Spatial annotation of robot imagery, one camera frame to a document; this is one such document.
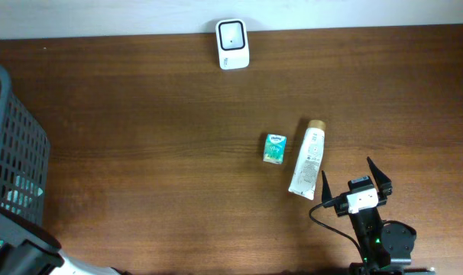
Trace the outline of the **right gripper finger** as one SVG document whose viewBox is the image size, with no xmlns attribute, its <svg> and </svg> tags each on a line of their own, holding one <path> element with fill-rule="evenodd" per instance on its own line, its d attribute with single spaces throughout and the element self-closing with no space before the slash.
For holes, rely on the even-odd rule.
<svg viewBox="0 0 463 275">
<path fill-rule="evenodd" d="M 328 179 L 327 179 L 327 176 L 324 170 L 321 172 L 321 174 L 322 174 L 322 195 L 321 195 L 322 204 L 331 205 L 333 201 L 333 197 L 332 197 L 332 193 L 329 187 L 329 182 L 328 182 Z"/>
<path fill-rule="evenodd" d="M 378 191 L 382 193 L 383 197 L 390 196 L 392 194 L 391 179 L 376 166 L 370 157 L 367 157 L 367 162 Z"/>
</svg>

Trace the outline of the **white lotion tube gold cap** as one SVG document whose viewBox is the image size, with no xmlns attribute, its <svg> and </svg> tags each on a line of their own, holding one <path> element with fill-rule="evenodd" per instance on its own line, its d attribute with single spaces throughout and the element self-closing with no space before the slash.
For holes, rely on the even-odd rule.
<svg viewBox="0 0 463 275">
<path fill-rule="evenodd" d="M 288 191 L 313 200 L 325 146 L 324 121 L 312 120 L 303 137 Z"/>
</svg>

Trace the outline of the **small teal tissue pack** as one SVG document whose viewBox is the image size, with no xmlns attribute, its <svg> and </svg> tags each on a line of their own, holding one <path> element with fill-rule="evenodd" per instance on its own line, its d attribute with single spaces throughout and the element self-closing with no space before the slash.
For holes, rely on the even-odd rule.
<svg viewBox="0 0 463 275">
<path fill-rule="evenodd" d="M 268 134 L 264 143 L 263 161 L 281 165 L 283 163 L 286 145 L 286 136 Z"/>
</svg>

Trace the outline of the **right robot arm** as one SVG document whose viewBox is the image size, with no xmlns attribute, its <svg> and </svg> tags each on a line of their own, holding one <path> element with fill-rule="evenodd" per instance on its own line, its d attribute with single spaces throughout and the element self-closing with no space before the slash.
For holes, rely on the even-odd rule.
<svg viewBox="0 0 463 275">
<path fill-rule="evenodd" d="M 434 274 L 432 268 L 410 268 L 417 232 L 405 223 L 381 218 L 378 208 L 386 205 L 387 197 L 393 193 L 392 181 L 371 158 L 367 162 L 371 175 L 349 181 L 349 191 L 336 197 L 325 172 L 321 172 L 321 203 L 311 209 L 333 208 L 338 217 L 349 217 L 355 237 L 312 220 L 354 243 L 361 262 L 350 264 L 350 274 Z"/>
</svg>

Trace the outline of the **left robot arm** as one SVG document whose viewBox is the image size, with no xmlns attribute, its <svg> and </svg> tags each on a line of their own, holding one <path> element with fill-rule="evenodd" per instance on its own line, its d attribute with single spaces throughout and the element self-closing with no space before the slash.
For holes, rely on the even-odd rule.
<svg viewBox="0 0 463 275">
<path fill-rule="evenodd" d="M 1 207 L 0 239 L 5 243 L 0 249 L 0 275 L 123 274 L 67 256 L 55 237 Z"/>
</svg>

